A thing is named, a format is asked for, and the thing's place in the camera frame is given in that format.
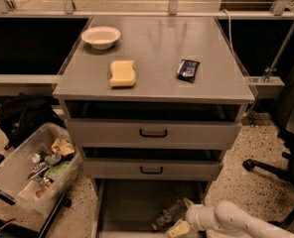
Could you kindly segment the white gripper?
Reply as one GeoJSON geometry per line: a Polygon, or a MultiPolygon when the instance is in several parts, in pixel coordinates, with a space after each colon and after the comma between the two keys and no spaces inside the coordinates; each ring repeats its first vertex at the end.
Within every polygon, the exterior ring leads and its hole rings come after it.
{"type": "Polygon", "coordinates": [[[205,230],[200,218],[200,213],[203,206],[201,204],[194,204],[186,197],[183,197],[183,201],[188,208],[186,212],[187,221],[179,219],[171,228],[169,228],[166,234],[170,238],[177,238],[179,236],[188,234],[191,231],[191,228],[195,231],[205,230]]]}

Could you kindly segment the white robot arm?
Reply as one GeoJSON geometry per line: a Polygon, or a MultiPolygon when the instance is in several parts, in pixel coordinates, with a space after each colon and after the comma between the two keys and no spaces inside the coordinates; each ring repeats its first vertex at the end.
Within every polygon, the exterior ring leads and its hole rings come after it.
{"type": "Polygon", "coordinates": [[[237,204],[222,200],[214,206],[194,204],[185,198],[186,219],[179,219],[166,235],[177,238],[192,231],[214,230],[233,237],[243,233],[252,238],[294,238],[294,233],[256,218],[237,204]]]}

